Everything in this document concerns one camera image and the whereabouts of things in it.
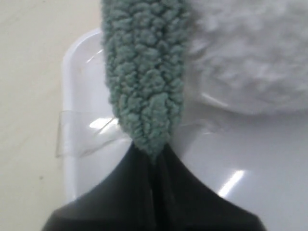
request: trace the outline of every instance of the white fluffy fabric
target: white fluffy fabric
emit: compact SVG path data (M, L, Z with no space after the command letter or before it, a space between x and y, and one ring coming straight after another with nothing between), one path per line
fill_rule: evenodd
M188 92L252 115L308 109L308 0L188 2Z

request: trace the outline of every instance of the sage green sherpa strip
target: sage green sherpa strip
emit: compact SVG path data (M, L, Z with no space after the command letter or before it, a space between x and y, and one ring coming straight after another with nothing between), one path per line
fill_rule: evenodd
M102 0L110 102L137 147L158 154L183 105L185 0Z

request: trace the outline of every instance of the white surface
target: white surface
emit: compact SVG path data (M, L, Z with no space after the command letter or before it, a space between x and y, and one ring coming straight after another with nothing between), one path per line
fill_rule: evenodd
M61 63L99 0L0 0L0 231L40 231L63 204Z
M112 116L101 36L99 30L90 32L64 59L65 110ZM244 117L217 112L221 115L223 127L231 124L228 129L208 133L191 126L177 132L174 148L185 165L220 196L259 215L269 231L307 231L307 114ZM104 179L128 145L109 145L83 158L67 157L67 199L74 200Z
M307 0L188 2L193 95L250 115L308 109Z

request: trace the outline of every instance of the fuzzy texture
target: fuzzy texture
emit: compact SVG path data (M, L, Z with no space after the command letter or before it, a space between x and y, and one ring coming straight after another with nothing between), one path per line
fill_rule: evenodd
M188 92L245 114L308 109L308 0L188 3Z
M187 40L184 0L102 0L107 86L138 148L158 154L180 122Z

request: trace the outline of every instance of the beige floor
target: beige floor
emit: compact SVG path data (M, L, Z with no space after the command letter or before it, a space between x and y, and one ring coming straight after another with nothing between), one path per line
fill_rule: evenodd
M0 231L39 231L64 200L61 61L99 25L98 0L0 0Z

